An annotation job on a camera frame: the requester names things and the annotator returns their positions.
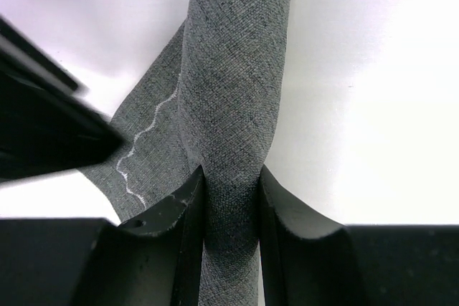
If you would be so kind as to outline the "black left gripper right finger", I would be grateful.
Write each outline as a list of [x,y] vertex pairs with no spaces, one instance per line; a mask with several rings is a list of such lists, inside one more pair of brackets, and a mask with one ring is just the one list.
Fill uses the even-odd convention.
[[259,182],[267,305],[456,305],[456,225],[343,225],[267,169]]

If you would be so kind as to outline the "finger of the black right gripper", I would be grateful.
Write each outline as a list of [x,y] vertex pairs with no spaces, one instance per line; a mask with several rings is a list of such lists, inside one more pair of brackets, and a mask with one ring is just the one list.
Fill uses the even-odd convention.
[[80,86],[1,20],[1,179],[14,181],[109,159],[123,137],[74,97]]

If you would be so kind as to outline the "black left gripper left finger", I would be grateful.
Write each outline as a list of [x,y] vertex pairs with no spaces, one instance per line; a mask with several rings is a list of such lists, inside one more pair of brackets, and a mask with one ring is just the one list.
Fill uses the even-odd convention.
[[196,305],[205,181],[119,226],[105,219],[1,222],[3,305]]

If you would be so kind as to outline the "grey cloth napkin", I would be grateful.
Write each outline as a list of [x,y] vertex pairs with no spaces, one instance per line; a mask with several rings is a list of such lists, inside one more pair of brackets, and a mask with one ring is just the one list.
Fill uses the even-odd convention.
[[257,180],[277,125],[289,10],[290,0],[189,0],[112,118],[127,146],[82,170],[126,221],[203,169],[200,305],[257,304]]

